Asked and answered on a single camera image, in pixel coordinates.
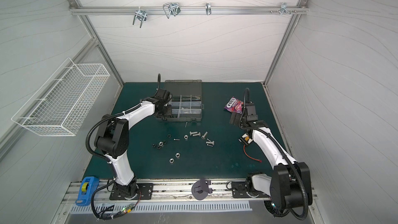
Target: white wire basket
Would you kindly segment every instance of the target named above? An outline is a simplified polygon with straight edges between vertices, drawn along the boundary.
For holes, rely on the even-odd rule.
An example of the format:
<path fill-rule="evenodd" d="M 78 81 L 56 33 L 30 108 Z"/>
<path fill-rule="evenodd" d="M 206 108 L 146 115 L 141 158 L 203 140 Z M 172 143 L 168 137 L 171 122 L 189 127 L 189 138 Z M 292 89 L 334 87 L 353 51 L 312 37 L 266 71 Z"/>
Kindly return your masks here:
<path fill-rule="evenodd" d="M 68 58 L 11 120 L 39 136 L 75 136 L 108 78 L 103 64 Z"/>

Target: bolt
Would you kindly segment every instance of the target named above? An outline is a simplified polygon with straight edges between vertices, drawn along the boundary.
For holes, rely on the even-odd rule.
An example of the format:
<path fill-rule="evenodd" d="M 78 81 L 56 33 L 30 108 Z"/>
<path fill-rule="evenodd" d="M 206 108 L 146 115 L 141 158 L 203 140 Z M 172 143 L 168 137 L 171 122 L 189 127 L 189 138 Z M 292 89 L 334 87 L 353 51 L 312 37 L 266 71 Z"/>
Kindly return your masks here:
<path fill-rule="evenodd" d="M 202 139 L 205 140 L 207 136 L 207 132 L 205 132 L 205 134 L 202 136 Z"/>

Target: purple snack package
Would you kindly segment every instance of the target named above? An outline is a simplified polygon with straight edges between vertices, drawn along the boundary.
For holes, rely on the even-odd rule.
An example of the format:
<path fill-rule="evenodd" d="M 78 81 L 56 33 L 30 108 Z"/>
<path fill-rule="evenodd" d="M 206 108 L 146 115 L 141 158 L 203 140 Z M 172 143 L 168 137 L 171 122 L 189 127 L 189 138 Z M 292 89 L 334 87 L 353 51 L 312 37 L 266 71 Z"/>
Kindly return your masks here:
<path fill-rule="evenodd" d="M 224 109 L 230 112 L 242 113 L 242 101 L 235 97 L 232 97 L 230 101 L 225 105 Z"/>

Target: green table surface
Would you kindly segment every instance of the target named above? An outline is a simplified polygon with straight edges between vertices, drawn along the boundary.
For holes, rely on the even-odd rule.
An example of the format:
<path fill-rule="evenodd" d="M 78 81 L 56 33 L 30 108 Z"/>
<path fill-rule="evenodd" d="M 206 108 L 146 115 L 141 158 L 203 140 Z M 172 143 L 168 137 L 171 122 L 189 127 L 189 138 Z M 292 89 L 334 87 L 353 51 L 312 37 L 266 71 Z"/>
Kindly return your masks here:
<path fill-rule="evenodd" d="M 113 114 L 152 96 L 156 87 L 156 83 L 126 83 Z M 229 124 L 231 113 L 224 109 L 231 97 L 243 100 L 246 87 L 250 88 L 250 99 L 256 104 L 259 119 L 267 122 L 274 137 L 285 147 L 261 83 L 202 83 L 205 109 L 201 122 L 188 122 L 186 126 L 186 122 L 159 121 L 150 116 L 130 129 L 127 156 L 137 178 L 244 178 L 248 173 L 258 171 L 271 175 L 272 168 L 256 143 L 246 147 L 246 152 L 261 159 L 262 163 L 245 155 L 243 145 L 238 141 L 244 131 Z M 189 136 L 190 131 L 202 134 L 207 131 L 207 137 L 215 142 L 214 147 L 207 146 L 200 137 Z M 186 134 L 189 136 L 187 141 L 183 138 Z M 162 149 L 152 147 L 163 140 L 167 143 Z M 175 157 L 177 152 L 181 154 L 179 159 Z M 170 158 L 175 159 L 173 164 L 170 164 Z M 84 176 L 109 179 L 112 172 L 105 160 L 93 156 Z"/>

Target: black mounting plate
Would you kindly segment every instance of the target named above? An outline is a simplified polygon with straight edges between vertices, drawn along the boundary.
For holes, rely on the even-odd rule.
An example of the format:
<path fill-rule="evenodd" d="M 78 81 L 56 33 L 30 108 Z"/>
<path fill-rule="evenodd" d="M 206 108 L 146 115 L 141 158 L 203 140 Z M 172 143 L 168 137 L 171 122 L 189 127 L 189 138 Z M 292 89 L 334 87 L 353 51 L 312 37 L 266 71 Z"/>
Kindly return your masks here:
<path fill-rule="evenodd" d="M 233 198 L 268 198 L 269 196 L 260 192 L 258 196 L 251 196 L 246 190 L 245 182 L 231 182 Z"/>
<path fill-rule="evenodd" d="M 150 200 L 152 197 L 153 183 L 137 183 L 138 189 L 141 191 L 141 200 Z M 126 200 L 121 196 L 122 192 L 117 189 L 112 189 L 109 200 Z M 134 196 L 131 200 L 136 201 L 140 198 L 140 195 Z"/>

